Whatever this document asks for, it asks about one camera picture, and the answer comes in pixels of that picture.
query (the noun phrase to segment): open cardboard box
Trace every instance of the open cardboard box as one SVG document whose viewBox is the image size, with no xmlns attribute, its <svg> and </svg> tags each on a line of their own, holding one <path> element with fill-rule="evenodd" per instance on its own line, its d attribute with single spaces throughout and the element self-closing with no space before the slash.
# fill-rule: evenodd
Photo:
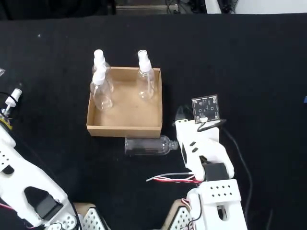
<svg viewBox="0 0 307 230">
<path fill-rule="evenodd" d="M 93 97 L 87 111 L 87 130 L 97 137 L 158 138 L 162 128 L 162 81 L 160 69 L 154 69 L 157 89 L 150 101 L 138 95 L 138 68 L 112 67 L 113 107 L 100 111 Z"/>
</svg>

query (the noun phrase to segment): black background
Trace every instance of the black background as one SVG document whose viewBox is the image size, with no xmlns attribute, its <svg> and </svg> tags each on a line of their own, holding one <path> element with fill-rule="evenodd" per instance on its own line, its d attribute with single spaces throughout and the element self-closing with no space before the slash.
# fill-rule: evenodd
<svg viewBox="0 0 307 230">
<path fill-rule="evenodd" d="M 14 121 L 17 150 L 54 172 L 74 202 L 95 203 L 113 230 L 160 228 L 188 184 L 145 179 L 185 171 L 180 151 L 128 158 L 123 138 L 92 138 L 86 130 L 93 51 L 112 66 L 136 67 L 147 49 L 163 78 L 162 134 L 179 105 L 218 94 L 221 118 L 238 141 L 254 191 L 249 229 L 300 228 L 306 181 L 307 15 L 181 15 L 89 17 L 0 22 L 0 91 L 23 90 Z M 231 142 L 221 142 L 234 164 L 244 206 L 248 180 Z M 39 157 L 32 154 L 25 144 Z M 0 209 L 1 229 L 22 229 Z"/>
</svg>

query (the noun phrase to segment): white spray cap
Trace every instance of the white spray cap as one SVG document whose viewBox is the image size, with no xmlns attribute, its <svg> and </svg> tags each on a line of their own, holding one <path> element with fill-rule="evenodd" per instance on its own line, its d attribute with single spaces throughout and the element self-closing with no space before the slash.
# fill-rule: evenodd
<svg viewBox="0 0 307 230">
<path fill-rule="evenodd" d="M 93 75 L 93 83 L 95 85 L 102 85 L 106 78 L 106 67 L 99 66 Z"/>
<path fill-rule="evenodd" d="M 11 96 L 18 102 L 21 94 L 23 92 L 20 90 L 20 89 L 14 89 L 14 91 L 12 92 Z M 5 101 L 5 103 L 7 105 L 9 105 L 10 107 L 15 107 L 16 106 L 16 102 L 11 98 L 11 97 L 8 97 Z"/>
<path fill-rule="evenodd" d="M 142 72 L 148 72 L 151 70 L 152 65 L 150 63 L 150 60 L 148 58 L 147 55 L 147 51 L 146 50 L 140 50 L 138 52 L 138 56 L 139 56 L 139 66 Z"/>
<path fill-rule="evenodd" d="M 97 68 L 101 65 L 106 65 L 106 59 L 104 56 L 104 52 L 101 49 L 97 49 L 94 52 L 94 65 Z"/>
</svg>

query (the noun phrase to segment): empty plastic bottle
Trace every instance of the empty plastic bottle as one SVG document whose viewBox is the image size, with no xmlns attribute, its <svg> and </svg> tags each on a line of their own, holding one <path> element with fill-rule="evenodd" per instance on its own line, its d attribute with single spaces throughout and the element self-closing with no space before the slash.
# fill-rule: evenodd
<svg viewBox="0 0 307 230">
<path fill-rule="evenodd" d="M 105 66 L 99 67 L 95 71 L 90 89 L 97 109 L 108 110 L 113 106 L 110 86 L 106 82 Z"/>
<path fill-rule="evenodd" d="M 106 67 L 106 80 L 107 80 L 107 83 L 110 86 L 111 92 L 113 92 L 114 91 L 114 84 L 113 84 L 113 79 L 112 79 L 112 76 L 111 76 L 111 67 L 106 62 L 104 52 L 101 49 L 97 49 L 94 52 L 94 65 L 93 65 L 93 69 L 92 69 L 93 74 L 95 73 L 97 68 L 99 68 L 100 66 Z"/>
<path fill-rule="evenodd" d="M 178 142 L 166 136 L 160 138 L 126 138 L 125 154 L 127 155 L 166 155 L 170 150 L 178 149 Z"/>
<path fill-rule="evenodd" d="M 142 99 L 151 99 L 155 90 L 155 77 L 152 65 L 147 55 L 146 50 L 140 50 L 139 56 L 139 72 L 137 77 L 137 86 L 139 90 L 139 96 Z"/>
</svg>

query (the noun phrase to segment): circuit board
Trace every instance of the circuit board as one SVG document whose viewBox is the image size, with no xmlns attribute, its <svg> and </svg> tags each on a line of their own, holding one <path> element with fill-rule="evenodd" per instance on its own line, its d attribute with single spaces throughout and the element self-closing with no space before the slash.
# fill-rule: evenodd
<svg viewBox="0 0 307 230">
<path fill-rule="evenodd" d="M 220 119 L 217 95 L 193 98 L 192 106 L 196 124 L 201 123 L 201 118 L 208 118 L 207 121 Z"/>
</svg>

